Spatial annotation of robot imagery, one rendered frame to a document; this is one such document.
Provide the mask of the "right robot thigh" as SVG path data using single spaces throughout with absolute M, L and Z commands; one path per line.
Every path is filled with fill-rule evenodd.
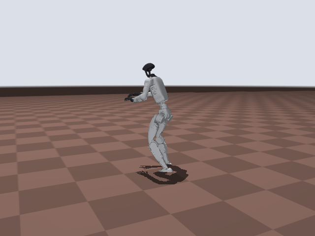
M 169 119 L 164 120 L 163 123 L 158 123 L 159 129 L 158 129 L 157 134 L 156 134 L 156 141 L 158 144 L 162 144 L 164 142 L 164 137 L 161 134 L 164 131 L 164 129 L 166 128 L 167 121 L 168 122 L 171 121 L 172 118 L 173 118 L 173 116 L 171 115 L 171 117 Z

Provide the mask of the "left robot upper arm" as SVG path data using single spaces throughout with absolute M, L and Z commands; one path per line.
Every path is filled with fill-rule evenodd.
M 145 101 L 147 100 L 147 94 L 149 92 L 150 87 L 153 85 L 153 79 L 146 79 L 144 88 L 143 88 L 143 96 L 140 98 L 141 100 Z

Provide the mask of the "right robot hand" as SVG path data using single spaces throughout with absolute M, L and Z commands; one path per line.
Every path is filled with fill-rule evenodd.
M 129 95 L 128 95 L 128 97 L 130 97 L 130 96 L 139 96 L 140 94 L 142 94 L 142 93 L 130 93 Z

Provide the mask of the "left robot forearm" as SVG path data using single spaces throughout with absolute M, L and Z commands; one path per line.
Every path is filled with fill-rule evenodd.
M 133 103 L 136 103 L 136 102 L 141 102 L 142 100 L 140 99 L 141 97 L 143 96 L 143 94 L 140 94 L 139 96 L 135 97 L 135 98 L 132 98 L 133 99 Z

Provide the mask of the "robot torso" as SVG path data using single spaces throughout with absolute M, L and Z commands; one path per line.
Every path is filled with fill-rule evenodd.
M 170 108 L 168 108 L 165 104 L 165 101 L 168 100 L 168 95 L 164 83 L 160 77 L 150 77 L 150 79 L 153 79 L 153 85 L 149 90 L 155 102 L 160 106 L 158 113 L 165 113 L 165 120 L 169 119 L 171 117 L 171 111 Z

